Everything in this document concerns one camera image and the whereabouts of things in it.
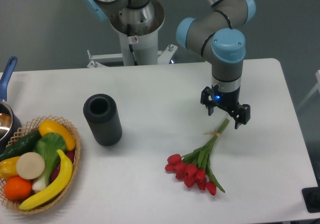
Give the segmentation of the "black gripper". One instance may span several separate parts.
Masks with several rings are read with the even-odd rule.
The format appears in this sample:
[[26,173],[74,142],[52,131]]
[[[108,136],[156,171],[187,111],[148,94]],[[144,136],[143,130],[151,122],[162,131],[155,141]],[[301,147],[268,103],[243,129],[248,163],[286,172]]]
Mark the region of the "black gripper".
[[211,86],[201,92],[201,104],[206,107],[208,115],[212,115],[214,108],[218,107],[234,118],[235,129],[246,125],[251,118],[251,107],[239,103],[241,81],[212,81]]

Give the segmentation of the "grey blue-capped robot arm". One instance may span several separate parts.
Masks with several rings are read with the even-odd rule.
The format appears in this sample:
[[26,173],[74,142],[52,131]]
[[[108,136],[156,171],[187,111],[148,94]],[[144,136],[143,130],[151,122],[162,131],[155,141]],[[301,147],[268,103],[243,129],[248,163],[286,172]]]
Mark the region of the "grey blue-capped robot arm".
[[[100,20],[108,19],[119,34],[126,66],[157,64],[158,31],[164,9],[157,0],[83,0]],[[177,42],[211,64],[211,87],[201,94],[201,104],[212,114],[215,107],[227,112],[235,126],[251,117],[247,104],[239,103],[245,36],[240,27],[256,12],[254,0],[209,0],[211,13],[203,19],[185,18],[177,27]]]

